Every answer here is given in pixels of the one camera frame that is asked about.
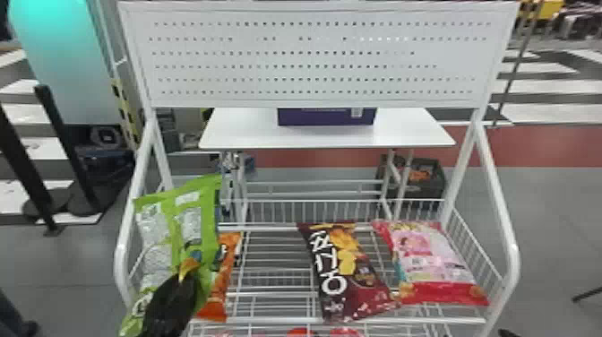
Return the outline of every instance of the black stanchion pole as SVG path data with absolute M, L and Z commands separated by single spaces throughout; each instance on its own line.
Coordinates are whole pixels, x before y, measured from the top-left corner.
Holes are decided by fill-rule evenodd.
M 67 155 L 75 178 L 78 182 L 72 190 L 72 198 L 67 204 L 67 210 L 73 215 L 87 216 L 105 211 L 116 198 L 116 191 L 110 186 L 93 186 L 88 178 L 86 171 L 83 169 L 80 158 L 75 152 L 63 119 L 58 113 L 56 103 L 52 97 L 52 91 L 47 85 L 37 85 L 34 88 L 39 102 L 42 104 L 48 115 L 48 119 L 55 128 L 56 136 L 63 145 L 64 153 Z
M 54 190 L 53 194 L 48 192 L 2 106 L 0 106 L 0 149 L 30 196 L 30 200 L 23 205 L 23 213 L 35 214 L 42 218 L 47 226 L 44 236 L 55 237 L 61 234 L 65 226 L 56 225 L 52 215 L 64 209 L 70 193 L 66 189 Z

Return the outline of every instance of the pegboard panel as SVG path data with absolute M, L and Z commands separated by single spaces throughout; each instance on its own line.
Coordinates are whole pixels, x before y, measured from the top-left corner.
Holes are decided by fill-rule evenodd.
M 153 107 L 477 107 L 517 4 L 124 2 L 120 11 Z

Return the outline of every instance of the black snack bag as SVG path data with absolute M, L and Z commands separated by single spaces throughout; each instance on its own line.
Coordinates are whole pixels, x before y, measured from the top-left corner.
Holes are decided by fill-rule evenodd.
M 322 318 L 350 322 L 397 306 L 357 242 L 354 223 L 298 223 L 312 257 Z

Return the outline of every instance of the orange snack bag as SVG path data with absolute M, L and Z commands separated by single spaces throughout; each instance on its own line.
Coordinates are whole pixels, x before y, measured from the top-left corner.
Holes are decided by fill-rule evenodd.
M 235 249 L 240 238 L 240 233 L 219 234 L 219 251 L 214 263 L 217 272 L 214 272 L 215 278 L 211 285 L 211 293 L 207 298 L 207 303 L 196 313 L 198 318 L 226 322 L 228 318 L 225 308 L 226 292 L 228 292 L 230 274 L 234 267 Z

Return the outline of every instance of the pink snack bag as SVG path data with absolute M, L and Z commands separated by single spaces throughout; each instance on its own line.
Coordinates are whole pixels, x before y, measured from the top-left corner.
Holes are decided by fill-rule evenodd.
M 487 306 L 487 297 L 456 255 L 441 223 L 374 220 L 391 252 L 402 304 L 422 302 Z

